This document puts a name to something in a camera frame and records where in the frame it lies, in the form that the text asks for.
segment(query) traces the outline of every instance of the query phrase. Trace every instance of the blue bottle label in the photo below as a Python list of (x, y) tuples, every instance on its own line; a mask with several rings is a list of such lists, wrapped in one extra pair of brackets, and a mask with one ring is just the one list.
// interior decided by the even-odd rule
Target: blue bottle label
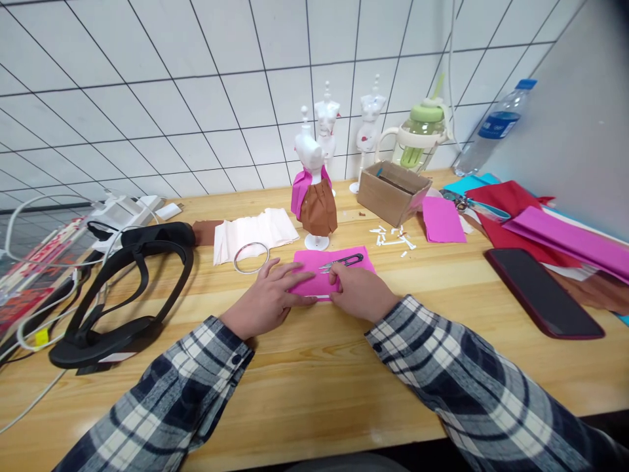
[(478, 135), (487, 139), (502, 139), (520, 119), (520, 114), (508, 111), (492, 113), (478, 130)]

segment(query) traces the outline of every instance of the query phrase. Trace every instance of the yellow tag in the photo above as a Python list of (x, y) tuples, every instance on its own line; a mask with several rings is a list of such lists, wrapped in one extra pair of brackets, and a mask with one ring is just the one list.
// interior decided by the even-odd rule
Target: yellow tag
[(35, 346), (41, 347), (44, 344), (48, 344), (48, 330), (42, 329), (35, 333)]

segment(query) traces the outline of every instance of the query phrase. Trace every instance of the white mannequin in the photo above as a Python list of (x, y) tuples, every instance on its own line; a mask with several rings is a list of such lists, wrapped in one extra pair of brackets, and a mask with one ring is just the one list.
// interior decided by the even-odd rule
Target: white mannequin
[[(311, 136), (311, 126), (308, 124), (308, 108), (306, 106), (301, 107), (301, 114), (303, 116), (303, 124), (301, 125), (301, 133), (295, 136), (295, 150), (297, 151), (303, 168), (313, 176), (311, 185), (316, 185), (321, 182), (321, 168), (324, 164), (324, 153), (319, 143), (313, 140)], [(329, 237), (308, 234), (305, 238), (306, 249), (326, 250), (329, 245)]]
[(360, 170), (358, 171), (358, 181), (349, 186), (352, 193), (358, 193), (360, 189), (360, 177), (362, 169), (365, 167), (365, 154), (373, 151), (373, 147), (378, 139), (380, 132), (376, 129), (375, 122), (380, 116), (387, 97), (378, 93), (378, 80), (380, 74), (375, 75), (372, 93), (360, 97), (360, 106), (362, 108), (362, 126), (356, 135), (356, 147), (360, 151)]
[[(319, 136), (316, 141), (323, 149), (323, 159), (326, 167), (328, 161), (334, 157), (336, 150), (336, 136), (334, 136), (334, 124), (339, 116), (341, 105), (330, 100), (330, 82), (326, 81), (326, 92), (323, 101), (314, 104), (314, 116), (319, 122)], [(336, 192), (332, 189), (332, 195), (336, 197)]]

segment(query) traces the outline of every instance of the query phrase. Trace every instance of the red fabric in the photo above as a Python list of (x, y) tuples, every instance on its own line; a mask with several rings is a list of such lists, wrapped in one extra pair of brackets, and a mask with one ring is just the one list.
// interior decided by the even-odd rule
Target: red fabric
[[(514, 180), (510, 180), (503, 184), (484, 186), (465, 192), (467, 197), (472, 200), (491, 205), (499, 208), (515, 218), (522, 213), (527, 207), (535, 207), (541, 209), (542, 206), (527, 192), (520, 184)], [(497, 248), (522, 248), (531, 253), (531, 255), (539, 262), (552, 264), (561, 267), (580, 267), (581, 263), (574, 257), (568, 256), (562, 252), (551, 249), (547, 246), (526, 239), (520, 235), (502, 227), (498, 222), (491, 221), (489, 218), (479, 214), (483, 228), (487, 232), (487, 236)]]
[(539, 197), (537, 201), (540, 202), (542, 205), (548, 206), (548, 204), (552, 202), (554, 199), (555, 197)]

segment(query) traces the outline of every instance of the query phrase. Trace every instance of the brown paper skirt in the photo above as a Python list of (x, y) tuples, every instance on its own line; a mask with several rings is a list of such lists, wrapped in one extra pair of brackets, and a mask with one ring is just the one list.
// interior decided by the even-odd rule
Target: brown paper skirt
[(301, 224), (314, 236), (328, 236), (336, 230), (336, 204), (327, 179), (308, 187), (301, 204)]

